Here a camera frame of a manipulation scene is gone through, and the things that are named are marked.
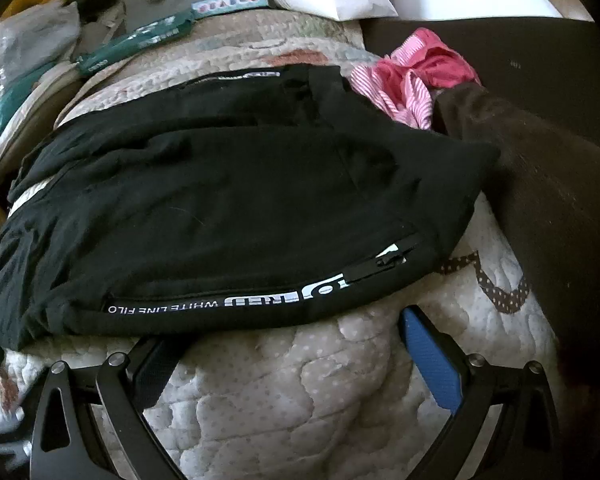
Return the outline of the black pants white lettering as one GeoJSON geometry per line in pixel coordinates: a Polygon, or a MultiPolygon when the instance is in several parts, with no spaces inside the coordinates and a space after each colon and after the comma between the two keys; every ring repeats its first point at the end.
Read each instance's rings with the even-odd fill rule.
{"type": "Polygon", "coordinates": [[[394,122],[335,66],[198,78],[74,118],[0,229],[0,346],[302,325],[451,255],[498,149],[394,122]]]}

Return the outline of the quilted patterned bedspread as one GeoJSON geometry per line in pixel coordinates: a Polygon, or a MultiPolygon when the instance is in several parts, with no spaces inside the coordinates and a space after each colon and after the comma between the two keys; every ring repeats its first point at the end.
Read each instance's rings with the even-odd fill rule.
{"type": "MultiPolygon", "coordinates": [[[[217,16],[91,78],[58,122],[215,72],[312,63],[349,73],[373,60],[354,25],[288,11],[217,16]]],[[[191,479],[402,479],[448,416],[400,343],[408,304],[495,365],[540,362],[565,408],[556,337],[479,197],[450,261],[414,285],[314,324],[194,342],[148,424],[191,479]]]]}

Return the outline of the beige folded cushion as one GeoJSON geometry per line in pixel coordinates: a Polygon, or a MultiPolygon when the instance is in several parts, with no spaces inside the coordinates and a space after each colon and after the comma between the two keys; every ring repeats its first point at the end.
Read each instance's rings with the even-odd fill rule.
{"type": "Polygon", "coordinates": [[[0,135],[0,179],[18,169],[24,156],[53,131],[61,110],[81,86],[76,63],[59,63],[41,76],[0,135]]]}

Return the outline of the teal cloth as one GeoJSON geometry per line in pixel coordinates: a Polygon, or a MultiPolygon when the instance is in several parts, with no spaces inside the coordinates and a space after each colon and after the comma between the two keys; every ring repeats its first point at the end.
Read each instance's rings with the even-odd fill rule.
{"type": "Polygon", "coordinates": [[[0,135],[22,103],[30,96],[40,78],[55,66],[46,63],[13,82],[0,96],[0,135]]]}

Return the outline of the pink striped garment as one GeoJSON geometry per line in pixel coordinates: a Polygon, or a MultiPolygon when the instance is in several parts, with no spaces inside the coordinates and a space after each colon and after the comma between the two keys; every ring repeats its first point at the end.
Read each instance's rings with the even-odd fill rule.
{"type": "Polygon", "coordinates": [[[415,129],[431,127],[437,90],[480,81],[474,68],[428,28],[416,29],[402,46],[372,65],[358,65],[352,89],[391,119],[415,129]]]}

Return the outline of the light blue patterned pack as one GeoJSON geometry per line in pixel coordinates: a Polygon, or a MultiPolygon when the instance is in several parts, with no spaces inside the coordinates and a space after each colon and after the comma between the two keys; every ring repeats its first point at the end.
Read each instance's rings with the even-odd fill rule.
{"type": "Polygon", "coordinates": [[[231,14],[252,9],[268,8],[268,0],[201,0],[192,4],[196,20],[210,16],[231,14]]]}

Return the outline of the dark brown corduroy garment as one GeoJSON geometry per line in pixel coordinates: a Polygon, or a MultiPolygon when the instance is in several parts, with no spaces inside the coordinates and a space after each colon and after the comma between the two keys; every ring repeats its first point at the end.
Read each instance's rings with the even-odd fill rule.
{"type": "Polygon", "coordinates": [[[600,147],[470,82],[442,91],[434,114],[452,138],[500,151],[486,198],[559,339],[565,380],[600,410],[600,147]]]}

